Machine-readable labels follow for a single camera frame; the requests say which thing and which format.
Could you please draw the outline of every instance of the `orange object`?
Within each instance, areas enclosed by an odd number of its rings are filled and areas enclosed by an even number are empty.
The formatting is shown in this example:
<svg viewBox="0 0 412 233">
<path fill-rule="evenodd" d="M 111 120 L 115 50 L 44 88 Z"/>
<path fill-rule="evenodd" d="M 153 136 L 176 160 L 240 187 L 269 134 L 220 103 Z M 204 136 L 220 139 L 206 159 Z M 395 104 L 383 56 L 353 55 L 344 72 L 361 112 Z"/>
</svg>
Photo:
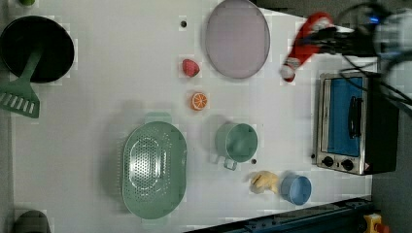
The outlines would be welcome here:
<svg viewBox="0 0 412 233">
<path fill-rule="evenodd" d="M 382 224 L 382 217 L 378 214 L 363 216 L 367 223 L 364 233 L 391 233 L 389 226 Z"/>
<path fill-rule="evenodd" d="M 203 110 L 207 105 L 207 97 L 202 92 L 196 92 L 191 96 L 190 106 L 196 111 Z"/>
</svg>

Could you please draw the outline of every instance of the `black pot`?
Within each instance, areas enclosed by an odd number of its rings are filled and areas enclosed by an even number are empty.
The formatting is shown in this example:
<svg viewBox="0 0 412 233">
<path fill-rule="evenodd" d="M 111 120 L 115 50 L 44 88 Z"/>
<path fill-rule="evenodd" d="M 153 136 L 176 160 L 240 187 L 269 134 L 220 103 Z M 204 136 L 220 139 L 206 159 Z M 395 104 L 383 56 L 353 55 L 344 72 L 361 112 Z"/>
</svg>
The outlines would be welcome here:
<svg viewBox="0 0 412 233">
<path fill-rule="evenodd" d="M 42 58 L 31 81 L 49 83 L 60 79 L 73 64 L 72 39 L 58 23 L 45 17 L 21 17 L 4 29 L 0 55 L 6 66 L 20 76 L 36 43 L 44 47 Z"/>
</svg>

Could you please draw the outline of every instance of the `mug handle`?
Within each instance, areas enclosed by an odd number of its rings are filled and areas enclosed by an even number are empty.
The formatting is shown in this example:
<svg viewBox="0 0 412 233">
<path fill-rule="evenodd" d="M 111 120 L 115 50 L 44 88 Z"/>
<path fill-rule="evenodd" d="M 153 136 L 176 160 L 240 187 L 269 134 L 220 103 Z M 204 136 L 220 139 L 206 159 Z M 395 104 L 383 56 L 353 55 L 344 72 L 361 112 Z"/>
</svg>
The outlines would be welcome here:
<svg viewBox="0 0 412 233">
<path fill-rule="evenodd" d="M 227 168 L 228 170 L 232 170 L 232 171 L 236 170 L 237 162 L 233 161 L 233 165 L 230 168 L 230 167 L 228 167 L 228 160 L 231 160 L 231 159 L 228 159 L 228 158 L 224 159 L 224 168 Z"/>
</svg>

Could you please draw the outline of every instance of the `orange slice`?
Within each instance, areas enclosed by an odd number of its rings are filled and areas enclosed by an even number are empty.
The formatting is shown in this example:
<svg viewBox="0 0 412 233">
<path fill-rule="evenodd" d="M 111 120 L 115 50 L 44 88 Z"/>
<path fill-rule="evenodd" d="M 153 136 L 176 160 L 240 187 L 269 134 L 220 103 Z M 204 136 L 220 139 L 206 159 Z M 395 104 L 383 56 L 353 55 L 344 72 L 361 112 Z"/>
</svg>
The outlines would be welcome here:
<svg viewBox="0 0 412 233">
<path fill-rule="evenodd" d="M 191 104 L 190 106 L 196 110 L 201 111 L 207 105 L 207 97 L 202 92 L 196 92 L 191 96 Z"/>
</svg>

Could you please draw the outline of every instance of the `green basket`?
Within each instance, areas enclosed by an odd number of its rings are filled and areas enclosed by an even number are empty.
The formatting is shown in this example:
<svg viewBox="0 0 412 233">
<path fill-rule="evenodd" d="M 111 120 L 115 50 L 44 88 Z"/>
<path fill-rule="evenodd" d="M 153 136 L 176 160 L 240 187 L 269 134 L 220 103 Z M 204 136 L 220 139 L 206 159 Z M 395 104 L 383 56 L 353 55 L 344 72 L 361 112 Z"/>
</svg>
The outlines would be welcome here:
<svg viewBox="0 0 412 233">
<path fill-rule="evenodd" d="M 123 153 L 122 196 L 144 219 L 167 216 L 186 190 L 187 144 L 168 114 L 152 113 L 128 138 Z"/>
</svg>

